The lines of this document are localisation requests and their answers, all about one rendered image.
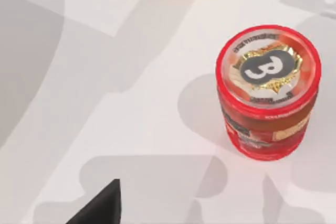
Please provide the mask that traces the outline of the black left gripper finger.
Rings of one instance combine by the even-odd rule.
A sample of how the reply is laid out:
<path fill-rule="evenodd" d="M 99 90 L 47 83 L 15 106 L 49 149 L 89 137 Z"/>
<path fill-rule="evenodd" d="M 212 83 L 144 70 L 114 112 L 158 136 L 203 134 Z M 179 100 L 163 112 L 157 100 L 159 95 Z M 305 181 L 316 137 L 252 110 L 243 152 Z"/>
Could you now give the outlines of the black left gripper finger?
<path fill-rule="evenodd" d="M 65 224 L 120 224 L 121 185 L 114 179 Z"/>

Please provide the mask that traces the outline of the red jar with clear lid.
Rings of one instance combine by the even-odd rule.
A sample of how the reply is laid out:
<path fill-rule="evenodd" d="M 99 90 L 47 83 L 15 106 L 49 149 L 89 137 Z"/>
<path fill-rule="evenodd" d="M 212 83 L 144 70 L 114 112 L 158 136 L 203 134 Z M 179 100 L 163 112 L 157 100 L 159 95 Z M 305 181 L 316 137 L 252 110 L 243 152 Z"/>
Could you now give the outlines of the red jar with clear lid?
<path fill-rule="evenodd" d="M 232 37 L 215 69 L 232 144 L 259 161 L 291 154 L 305 135 L 321 70 L 314 45 L 291 28 L 259 25 Z"/>

